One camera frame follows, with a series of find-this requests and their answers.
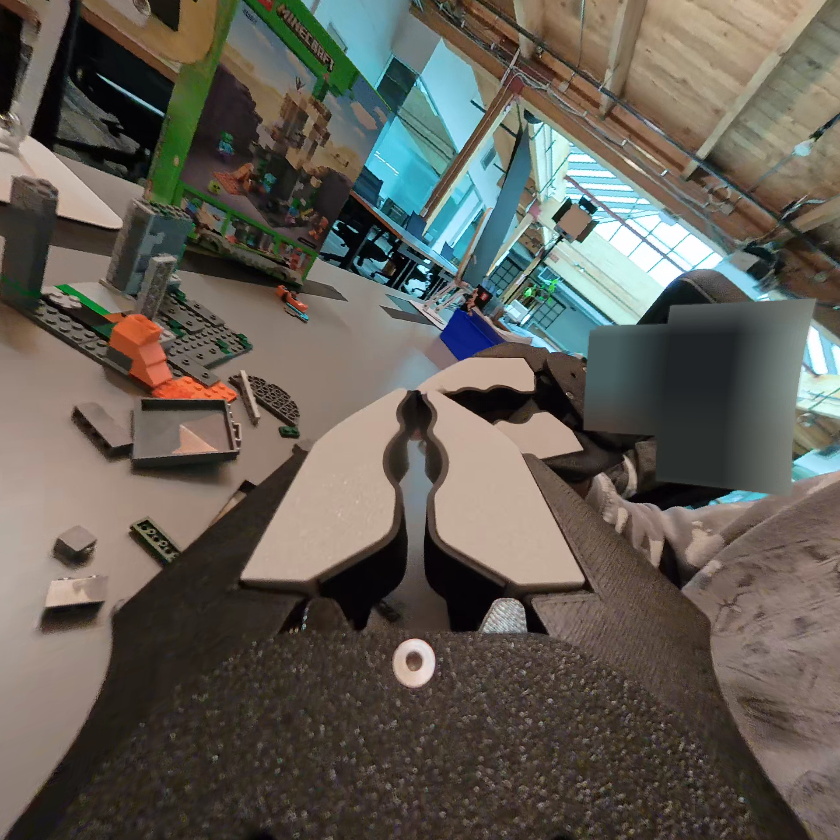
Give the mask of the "dark grey half-round lego plate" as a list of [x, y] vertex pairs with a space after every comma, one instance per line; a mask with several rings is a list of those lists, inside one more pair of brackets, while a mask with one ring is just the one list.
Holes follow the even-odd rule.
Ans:
[[299, 407], [286, 391], [278, 385], [252, 374], [248, 374], [248, 384], [259, 406], [264, 407], [285, 426], [296, 427], [299, 425]]

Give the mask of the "blue storage bin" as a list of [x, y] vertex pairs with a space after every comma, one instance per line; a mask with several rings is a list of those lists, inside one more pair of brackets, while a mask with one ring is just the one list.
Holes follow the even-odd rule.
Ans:
[[457, 361], [504, 343], [499, 332], [476, 310], [455, 310], [439, 337]]

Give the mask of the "orange lego slope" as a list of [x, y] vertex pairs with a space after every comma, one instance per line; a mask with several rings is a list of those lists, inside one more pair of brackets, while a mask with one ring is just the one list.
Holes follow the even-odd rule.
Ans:
[[133, 313], [115, 324], [108, 343], [109, 350], [130, 361], [129, 375], [152, 391], [173, 380], [161, 335], [157, 323]]

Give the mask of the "grey lego baseplate build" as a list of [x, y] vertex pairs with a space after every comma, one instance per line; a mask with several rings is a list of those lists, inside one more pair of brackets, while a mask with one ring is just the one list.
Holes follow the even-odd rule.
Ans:
[[161, 345], [173, 378], [189, 375], [212, 385], [220, 382], [214, 367], [252, 350], [243, 333], [231, 330], [184, 293], [177, 276], [179, 265], [170, 255], [150, 260], [136, 297], [124, 296], [104, 283], [108, 269], [96, 281], [46, 287], [57, 189], [47, 180], [21, 175], [13, 180], [10, 198], [3, 235], [2, 300], [59, 341], [147, 392], [152, 390], [129, 375], [130, 361], [109, 350], [113, 327], [130, 314], [142, 314], [161, 327]]
[[194, 230], [192, 217], [181, 208], [134, 198], [128, 204], [104, 277], [111, 289], [136, 297], [149, 262], [172, 256], [180, 265], [187, 239]]

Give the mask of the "person's bleached grey clothing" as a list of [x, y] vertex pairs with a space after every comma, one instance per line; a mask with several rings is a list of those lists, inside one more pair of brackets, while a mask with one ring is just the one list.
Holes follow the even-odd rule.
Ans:
[[690, 511], [677, 533], [741, 734], [809, 834], [838, 838], [838, 474]]

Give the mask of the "orange lego plate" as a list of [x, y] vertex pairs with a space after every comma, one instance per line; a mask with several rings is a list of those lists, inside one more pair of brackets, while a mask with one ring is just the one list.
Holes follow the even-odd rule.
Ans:
[[221, 381], [205, 385], [189, 375], [162, 383], [153, 389], [151, 396], [167, 400], [225, 400], [226, 403], [238, 399], [237, 391]]

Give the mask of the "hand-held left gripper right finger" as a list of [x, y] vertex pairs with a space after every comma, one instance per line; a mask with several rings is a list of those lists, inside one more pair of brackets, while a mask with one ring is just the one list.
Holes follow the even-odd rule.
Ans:
[[426, 392], [427, 453], [437, 476], [428, 499], [440, 548], [509, 592], [577, 592], [585, 574], [519, 447], [446, 395]]

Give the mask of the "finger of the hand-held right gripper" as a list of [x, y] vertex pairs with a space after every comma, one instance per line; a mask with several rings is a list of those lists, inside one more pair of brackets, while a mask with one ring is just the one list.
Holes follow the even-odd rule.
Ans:
[[489, 393], [497, 389], [530, 395], [537, 389], [537, 376], [523, 358], [472, 356], [435, 373], [421, 384], [422, 395]]
[[584, 450], [572, 428], [534, 401], [526, 401], [508, 418], [496, 420], [494, 427], [523, 455], [540, 460], [578, 455]]

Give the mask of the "lego set box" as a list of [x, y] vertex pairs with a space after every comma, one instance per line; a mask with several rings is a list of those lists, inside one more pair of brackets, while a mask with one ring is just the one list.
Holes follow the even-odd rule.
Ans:
[[392, 112], [304, 2], [217, 2], [175, 81], [145, 195], [202, 248], [296, 290]]

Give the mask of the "person's right forearm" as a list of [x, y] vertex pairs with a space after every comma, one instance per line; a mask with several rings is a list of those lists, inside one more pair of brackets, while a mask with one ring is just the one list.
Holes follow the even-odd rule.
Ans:
[[614, 531], [678, 587], [685, 586], [724, 544], [723, 506], [663, 510], [623, 499], [605, 474], [593, 478], [584, 500]]

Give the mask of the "dark green holed lego plate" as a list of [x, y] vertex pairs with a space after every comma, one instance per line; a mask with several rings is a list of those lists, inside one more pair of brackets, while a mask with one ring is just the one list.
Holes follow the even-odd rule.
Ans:
[[175, 541], [151, 518], [134, 521], [129, 534], [162, 568], [181, 556]]

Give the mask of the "dark grey lego window frame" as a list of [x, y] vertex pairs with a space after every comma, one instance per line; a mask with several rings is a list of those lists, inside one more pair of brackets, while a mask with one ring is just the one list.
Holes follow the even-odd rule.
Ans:
[[224, 399], [143, 397], [132, 414], [132, 467], [174, 468], [236, 460], [242, 439]]

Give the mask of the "studio light on stand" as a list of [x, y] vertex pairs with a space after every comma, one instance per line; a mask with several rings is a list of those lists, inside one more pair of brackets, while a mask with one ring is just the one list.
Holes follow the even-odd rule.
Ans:
[[552, 215], [554, 231], [561, 242], [580, 243], [597, 226], [595, 214], [598, 207], [587, 198], [581, 198], [577, 203], [567, 198]]

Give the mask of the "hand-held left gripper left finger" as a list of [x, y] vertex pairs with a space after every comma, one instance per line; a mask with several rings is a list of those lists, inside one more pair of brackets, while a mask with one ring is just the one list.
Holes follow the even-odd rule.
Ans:
[[243, 585], [315, 594], [396, 538], [403, 521], [409, 391], [392, 391], [321, 436], [240, 575]]

